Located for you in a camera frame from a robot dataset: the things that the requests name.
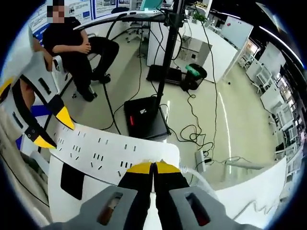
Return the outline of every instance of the extension cord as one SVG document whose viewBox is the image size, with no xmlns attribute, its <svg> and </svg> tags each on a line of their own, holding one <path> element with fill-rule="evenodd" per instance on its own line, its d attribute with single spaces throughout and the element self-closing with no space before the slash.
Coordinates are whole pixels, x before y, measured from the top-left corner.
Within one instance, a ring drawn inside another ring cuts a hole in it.
<svg viewBox="0 0 307 230">
<path fill-rule="evenodd" d="M 196 165 L 197 165 L 196 170 L 199 173 L 205 172 L 207 168 L 206 164 L 212 161 L 210 158 L 204 156 L 204 152 L 202 150 L 195 152 L 195 160 L 196 160 Z"/>
</svg>

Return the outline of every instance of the red light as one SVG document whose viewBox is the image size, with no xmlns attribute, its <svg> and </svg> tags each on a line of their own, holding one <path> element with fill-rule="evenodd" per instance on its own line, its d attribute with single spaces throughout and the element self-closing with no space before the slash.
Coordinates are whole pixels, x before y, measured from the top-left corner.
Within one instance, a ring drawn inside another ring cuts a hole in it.
<svg viewBox="0 0 307 230">
<path fill-rule="evenodd" d="M 131 126 L 134 126 L 134 122 L 133 122 L 132 116 L 130 116 L 130 124 L 131 124 Z"/>
</svg>

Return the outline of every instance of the black shirt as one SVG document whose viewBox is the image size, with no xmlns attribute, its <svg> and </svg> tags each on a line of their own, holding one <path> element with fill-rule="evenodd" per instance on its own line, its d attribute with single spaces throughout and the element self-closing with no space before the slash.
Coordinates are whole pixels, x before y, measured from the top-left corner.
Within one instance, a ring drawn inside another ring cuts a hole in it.
<svg viewBox="0 0 307 230">
<path fill-rule="evenodd" d="M 51 23 L 43 33 L 44 48 L 52 55 L 57 45 L 79 46 L 83 42 L 80 30 L 73 30 L 80 22 L 75 17 L 65 18 L 65 23 Z"/>
</svg>

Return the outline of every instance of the ceiling light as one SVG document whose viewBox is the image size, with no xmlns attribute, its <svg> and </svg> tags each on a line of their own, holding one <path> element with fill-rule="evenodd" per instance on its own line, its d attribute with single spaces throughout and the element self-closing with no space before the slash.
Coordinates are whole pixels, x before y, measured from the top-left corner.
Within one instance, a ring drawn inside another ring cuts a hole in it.
<svg viewBox="0 0 307 230">
<path fill-rule="evenodd" d="M 301 59 L 299 59 L 298 55 L 296 55 L 296 53 L 279 37 L 277 37 L 275 34 L 273 34 L 272 32 L 268 31 L 267 29 L 264 29 L 262 26 L 259 26 L 259 28 L 261 30 L 264 30 L 265 32 L 267 32 L 269 35 L 273 36 L 275 39 L 277 39 L 281 44 L 283 44 L 284 47 L 286 47 L 292 54 L 293 56 L 298 60 L 298 62 L 303 66 L 303 68 L 305 68 L 303 62 L 301 61 Z"/>
<path fill-rule="evenodd" d="M 217 12 L 217 13 L 221 13 L 221 14 L 224 14 L 224 15 L 228 15 L 228 16 L 230 16 L 230 17 L 234 17 L 234 18 L 241 19 L 241 18 L 238 17 L 238 16 L 234 16 L 234 15 L 231 15 L 231 14 L 228 14 L 228 13 L 222 13 L 222 12 Z"/>
</svg>

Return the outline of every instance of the black pants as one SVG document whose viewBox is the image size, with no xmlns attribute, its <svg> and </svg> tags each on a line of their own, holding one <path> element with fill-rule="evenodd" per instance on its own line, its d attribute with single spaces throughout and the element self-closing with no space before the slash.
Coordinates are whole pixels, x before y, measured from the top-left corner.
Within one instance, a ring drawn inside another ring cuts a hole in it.
<svg viewBox="0 0 307 230">
<path fill-rule="evenodd" d="M 80 52 L 67 52 L 61 54 L 63 67 L 71 73 L 79 92 L 88 89 L 91 80 L 98 80 L 97 76 L 104 76 L 112 65 L 119 50 L 119 45 L 116 42 L 110 41 L 105 37 L 90 37 L 89 42 L 91 44 L 90 53 L 101 55 L 98 66 L 95 69 L 95 76 L 92 72 L 90 61 L 87 59 L 87 54 Z"/>
</svg>

